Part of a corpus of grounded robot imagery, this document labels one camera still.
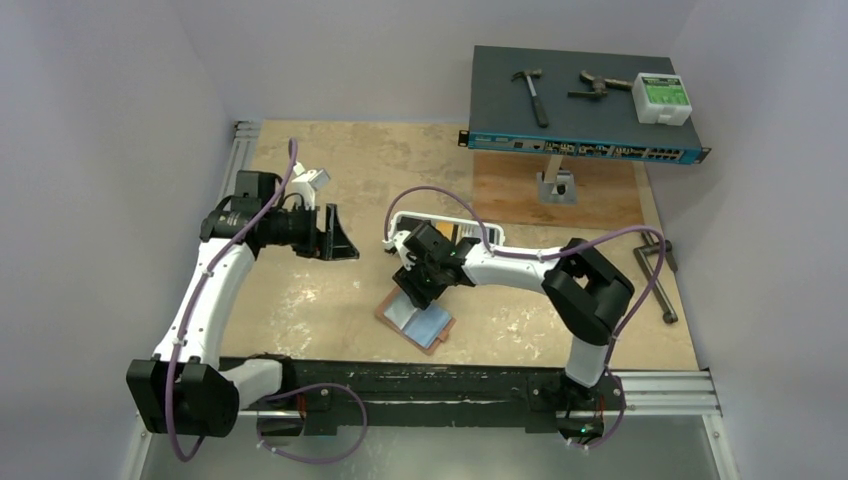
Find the white plastic basket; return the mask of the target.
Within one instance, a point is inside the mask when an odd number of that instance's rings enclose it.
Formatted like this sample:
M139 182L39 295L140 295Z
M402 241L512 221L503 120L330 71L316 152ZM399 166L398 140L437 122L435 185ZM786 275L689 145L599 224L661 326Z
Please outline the white plastic basket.
M394 213L389 220L388 235L390 238L390 235L398 230L412 231L421 223L428 223L435 227L435 223L437 222L449 222L457 226L456 241L454 243L457 243L465 237L473 237L480 240L482 240L483 237L486 237L490 245L502 246L506 240L503 227L495 223L484 222L484 226L480 227L479 224L473 220L412 211L399 211Z

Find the gold magnetic stripe card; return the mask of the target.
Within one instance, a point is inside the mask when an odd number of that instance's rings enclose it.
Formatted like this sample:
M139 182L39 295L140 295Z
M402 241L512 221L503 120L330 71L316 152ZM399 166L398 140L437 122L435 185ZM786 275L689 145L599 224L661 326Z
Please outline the gold magnetic stripe card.
M435 228L452 243L456 241L457 226L449 222L437 222Z

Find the blue network switch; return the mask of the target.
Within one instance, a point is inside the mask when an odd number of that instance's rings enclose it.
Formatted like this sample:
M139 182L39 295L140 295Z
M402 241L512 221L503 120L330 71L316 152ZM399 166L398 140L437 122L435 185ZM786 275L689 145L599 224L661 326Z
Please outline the blue network switch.
M536 125L530 96L515 72L542 69L534 81L550 125ZM569 98L585 91L581 70L632 81L640 72L673 74L668 57L477 45L473 52L468 128L462 147L511 153L660 162L702 163L710 152L692 120L683 126L642 124L632 94L610 90L601 100Z

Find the white green electrical box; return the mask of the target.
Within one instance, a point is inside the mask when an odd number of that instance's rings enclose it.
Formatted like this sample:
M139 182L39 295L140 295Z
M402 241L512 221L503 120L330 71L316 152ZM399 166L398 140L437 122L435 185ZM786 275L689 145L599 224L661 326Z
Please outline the white green electrical box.
M642 124L683 126L693 111L679 75L640 72L631 94Z

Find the aluminium frame rails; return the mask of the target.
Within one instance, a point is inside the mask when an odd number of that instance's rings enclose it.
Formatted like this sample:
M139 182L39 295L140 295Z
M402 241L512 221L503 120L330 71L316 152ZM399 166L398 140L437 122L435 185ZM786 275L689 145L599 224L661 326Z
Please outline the aluminium frame rails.
M642 297L596 241L507 248L503 229L475 213L454 219L453 232L445 234L441 216L394 206L380 224L382 247L402 260L393 296L412 307L411 325L425 323L450 286L538 292L574 337L560 368L222 356L233 303L263 248L288 246L319 261L359 258L337 206L316 204L328 181L324 169L300 163L296 141L283 174L232 161L222 198L202 223L180 309L153 354L134 360L126 373L147 433L172 442L223 438L248 416L256 422L259 448L277 454L273 436L333 435L341 426L521 428L556 434L567 447L589 453L629 415L683 415L701 420L718 476L737 477L708 372L610 368L619 330Z

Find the small hammer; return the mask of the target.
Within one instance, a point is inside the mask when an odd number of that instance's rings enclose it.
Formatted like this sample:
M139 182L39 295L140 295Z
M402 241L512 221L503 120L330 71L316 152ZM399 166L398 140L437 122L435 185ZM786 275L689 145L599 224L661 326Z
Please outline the small hammer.
M536 79L542 78L543 75L544 72L542 69L521 70L515 72L512 75L511 80L516 81L519 79L523 79L525 81L528 88L531 109L535 118L536 125L539 128L546 129L549 127L550 121L534 83Z

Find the plywood board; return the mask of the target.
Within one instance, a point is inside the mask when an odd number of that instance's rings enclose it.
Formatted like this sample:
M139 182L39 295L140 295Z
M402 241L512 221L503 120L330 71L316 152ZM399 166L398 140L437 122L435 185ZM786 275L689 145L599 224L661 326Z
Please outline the plywood board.
M617 230L645 222L635 165L547 155L477 152L473 208L485 221Z

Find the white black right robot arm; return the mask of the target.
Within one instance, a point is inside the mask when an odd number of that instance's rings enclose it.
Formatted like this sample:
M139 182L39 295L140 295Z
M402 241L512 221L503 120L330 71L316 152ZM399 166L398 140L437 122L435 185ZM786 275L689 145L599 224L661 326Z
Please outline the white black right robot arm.
M601 391L613 333L634 295L631 281L588 241L561 248L496 246L476 236L451 239L427 222L383 243L400 268L393 280L412 305L426 309L447 288L503 286L548 298L572 335L561 381L564 399L584 407Z

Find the tan leather card holder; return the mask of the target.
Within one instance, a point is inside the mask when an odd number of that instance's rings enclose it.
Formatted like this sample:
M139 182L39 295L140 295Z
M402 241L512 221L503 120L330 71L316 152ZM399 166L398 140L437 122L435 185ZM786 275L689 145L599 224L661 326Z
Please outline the tan leather card holder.
M426 309L415 307L399 287L378 304L374 316L427 356L448 341L456 324L454 316L436 303Z

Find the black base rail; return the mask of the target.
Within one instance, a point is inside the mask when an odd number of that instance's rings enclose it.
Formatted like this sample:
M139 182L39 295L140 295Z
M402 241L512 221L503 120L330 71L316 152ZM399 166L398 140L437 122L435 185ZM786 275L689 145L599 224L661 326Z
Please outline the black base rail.
M280 397L248 408L300 421L306 435L341 426L518 428L596 439L626 407L608 374L585 388L556 367L306 360L283 357Z

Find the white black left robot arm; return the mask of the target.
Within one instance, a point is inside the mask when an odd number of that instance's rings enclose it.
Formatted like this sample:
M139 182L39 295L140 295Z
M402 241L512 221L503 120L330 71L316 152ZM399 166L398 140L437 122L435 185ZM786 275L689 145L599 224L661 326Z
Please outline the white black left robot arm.
M263 399L284 409L298 382L281 359L259 356L221 370L221 345L241 285L260 251L289 246L302 258L353 260L337 206L316 204L325 169L296 165L290 180L240 170L234 190L201 223L195 270L179 310L148 359L130 363L126 381L146 429L156 434L225 437L237 414Z

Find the grey metal stand bracket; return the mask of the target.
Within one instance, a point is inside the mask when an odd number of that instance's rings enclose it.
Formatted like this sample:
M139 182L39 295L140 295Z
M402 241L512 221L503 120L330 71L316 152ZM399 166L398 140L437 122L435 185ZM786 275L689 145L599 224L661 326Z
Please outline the grey metal stand bracket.
M563 155L551 155L536 175L537 197L542 204L576 205L577 188L573 173L563 167Z

